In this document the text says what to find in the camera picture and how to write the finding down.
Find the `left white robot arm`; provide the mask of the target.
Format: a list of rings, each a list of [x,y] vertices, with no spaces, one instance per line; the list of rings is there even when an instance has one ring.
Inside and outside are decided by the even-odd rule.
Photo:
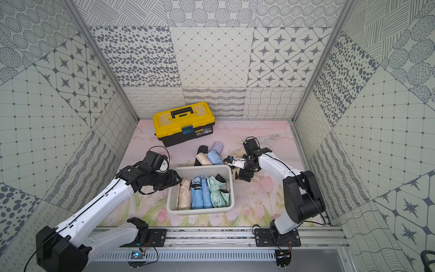
[[[165,155],[148,151],[142,161],[120,170],[110,184],[94,199],[55,228],[45,226],[36,235],[36,263],[46,272],[81,272],[101,255],[123,245],[132,244],[144,253],[151,245],[149,225],[132,217],[123,225],[91,236],[94,228],[124,200],[135,193],[144,195],[143,187],[152,192],[178,185],[182,178],[170,169]]]

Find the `white plastic storage box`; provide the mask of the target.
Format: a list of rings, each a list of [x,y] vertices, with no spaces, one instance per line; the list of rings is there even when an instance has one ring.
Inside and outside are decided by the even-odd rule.
[[[235,206],[227,165],[178,167],[181,183],[169,189],[167,212],[174,215],[224,213]]]

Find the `black umbrella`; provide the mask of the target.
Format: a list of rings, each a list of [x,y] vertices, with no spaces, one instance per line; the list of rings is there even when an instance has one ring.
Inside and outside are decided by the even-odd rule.
[[[207,155],[207,152],[208,152],[208,147],[207,147],[207,146],[200,146],[200,147],[198,148],[197,154],[198,154],[198,153],[204,153],[204,154]],[[197,160],[195,160],[194,165],[195,165],[195,166],[200,166],[200,164],[199,164],[199,162],[198,162]]]

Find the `small pale blue umbrella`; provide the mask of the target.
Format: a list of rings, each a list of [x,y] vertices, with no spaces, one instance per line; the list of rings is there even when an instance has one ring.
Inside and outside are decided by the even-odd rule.
[[[213,165],[223,165],[224,164],[222,158],[220,157],[220,155],[217,153],[216,150],[209,151],[207,153],[207,158]]]

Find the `small beige umbrella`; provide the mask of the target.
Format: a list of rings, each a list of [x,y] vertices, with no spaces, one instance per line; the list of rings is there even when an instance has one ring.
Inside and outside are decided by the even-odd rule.
[[[204,153],[198,153],[196,155],[196,160],[199,162],[200,165],[202,166],[208,166],[208,165],[213,165],[211,163],[211,161],[209,160],[209,158],[207,157],[206,154]]]

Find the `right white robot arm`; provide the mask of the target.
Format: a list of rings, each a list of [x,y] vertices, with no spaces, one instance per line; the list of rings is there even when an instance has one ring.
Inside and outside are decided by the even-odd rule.
[[[283,183],[285,212],[271,222],[271,236],[286,235],[308,219],[322,216],[326,204],[313,172],[290,167],[271,149],[261,148],[254,137],[248,137],[243,146],[246,154],[233,160],[233,166],[240,169],[238,179],[250,182],[256,172],[264,170]]]

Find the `light blue slim umbrella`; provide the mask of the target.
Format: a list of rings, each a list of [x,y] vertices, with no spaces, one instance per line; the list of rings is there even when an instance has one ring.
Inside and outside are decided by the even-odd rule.
[[[202,186],[201,179],[202,175],[195,177],[191,180],[191,208],[193,210],[203,209],[203,197],[202,197]]]

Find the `mint green umbrella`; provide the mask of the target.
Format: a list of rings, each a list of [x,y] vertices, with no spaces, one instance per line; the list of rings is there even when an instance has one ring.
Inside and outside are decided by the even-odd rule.
[[[210,176],[207,179],[208,190],[213,208],[224,208],[230,206],[230,192],[227,180],[220,174]]]

